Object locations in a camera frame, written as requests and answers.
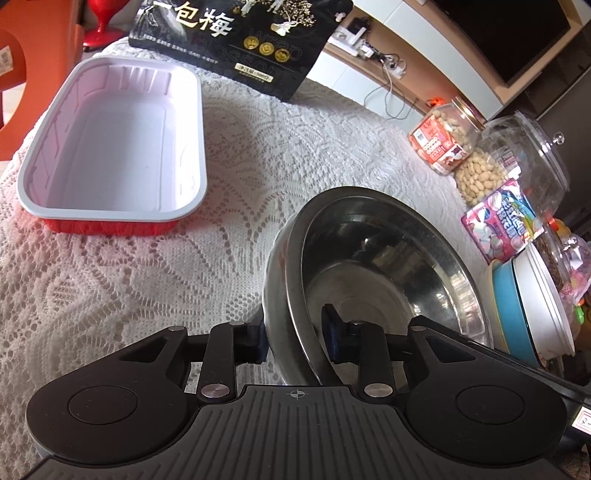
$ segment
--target gold coin illustration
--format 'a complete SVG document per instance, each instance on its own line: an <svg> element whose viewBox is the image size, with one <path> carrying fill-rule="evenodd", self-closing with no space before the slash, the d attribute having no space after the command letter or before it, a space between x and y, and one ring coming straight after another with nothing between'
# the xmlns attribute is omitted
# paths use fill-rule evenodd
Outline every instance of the gold coin illustration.
<svg viewBox="0 0 591 480"><path fill-rule="evenodd" d="M267 41L265 43L261 43L261 46L259 47L259 52L261 52L263 55L271 55L274 51L274 45Z"/></svg>
<svg viewBox="0 0 591 480"><path fill-rule="evenodd" d="M289 60L290 57L291 57L290 53L284 48L280 48L279 50L277 50L275 52L275 59L276 59L276 61L278 61L280 63L287 62L287 60Z"/></svg>
<svg viewBox="0 0 591 480"><path fill-rule="evenodd" d="M256 37L247 37L244 39L244 46L248 48L248 50L254 50L258 47L259 41Z"/></svg>

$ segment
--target metal bolt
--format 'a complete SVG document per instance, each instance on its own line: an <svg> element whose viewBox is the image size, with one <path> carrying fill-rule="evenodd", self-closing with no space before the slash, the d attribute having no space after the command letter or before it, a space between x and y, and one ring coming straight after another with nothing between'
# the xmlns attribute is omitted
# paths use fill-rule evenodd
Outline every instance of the metal bolt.
<svg viewBox="0 0 591 480"><path fill-rule="evenodd" d="M201 389L201 395L207 398L222 398L230 393L230 389L221 383L210 383Z"/></svg>
<svg viewBox="0 0 591 480"><path fill-rule="evenodd" d="M394 389L385 383L370 383L363 391L366 395L373 398L384 398L394 393Z"/></svg>

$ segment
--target white lace tablecloth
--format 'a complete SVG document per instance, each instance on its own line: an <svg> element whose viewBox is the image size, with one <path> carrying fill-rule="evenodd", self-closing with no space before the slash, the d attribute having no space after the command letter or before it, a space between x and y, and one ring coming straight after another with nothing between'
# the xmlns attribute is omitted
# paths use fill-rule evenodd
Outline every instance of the white lace tablecloth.
<svg viewBox="0 0 591 480"><path fill-rule="evenodd" d="M103 54L173 61L119 41ZM0 180L0 479L38 462L25 427L33 392L59 375L169 325L204 333L248 319L285 220L341 185L409 204L450 241L477 278L485 262L460 223L449 178L421 161L404 133L305 80L290 103L196 69L203 86L209 187L172 233L153 238L56 235L15 192L29 134ZM239 381L278 382L272 360Z"/></svg>

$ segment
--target black snack package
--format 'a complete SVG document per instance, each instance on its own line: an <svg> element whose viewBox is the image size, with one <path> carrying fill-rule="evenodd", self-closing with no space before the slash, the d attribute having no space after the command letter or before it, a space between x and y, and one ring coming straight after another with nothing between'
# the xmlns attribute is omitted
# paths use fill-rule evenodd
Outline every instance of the black snack package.
<svg viewBox="0 0 591 480"><path fill-rule="evenodd" d="M129 45L285 101L352 9L352 0L142 0Z"/></svg>

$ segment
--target stainless steel bowl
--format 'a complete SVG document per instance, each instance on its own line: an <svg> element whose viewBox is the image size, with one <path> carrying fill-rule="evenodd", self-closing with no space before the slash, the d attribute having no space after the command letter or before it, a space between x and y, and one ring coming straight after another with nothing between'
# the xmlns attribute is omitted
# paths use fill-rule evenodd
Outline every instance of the stainless steel bowl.
<svg viewBox="0 0 591 480"><path fill-rule="evenodd" d="M355 383L355 369L325 354L325 303L346 322L374 322L386 333L405 334L422 314L491 344L474 281L451 245L410 207L373 190L321 193L278 235L263 307L288 384Z"/></svg>

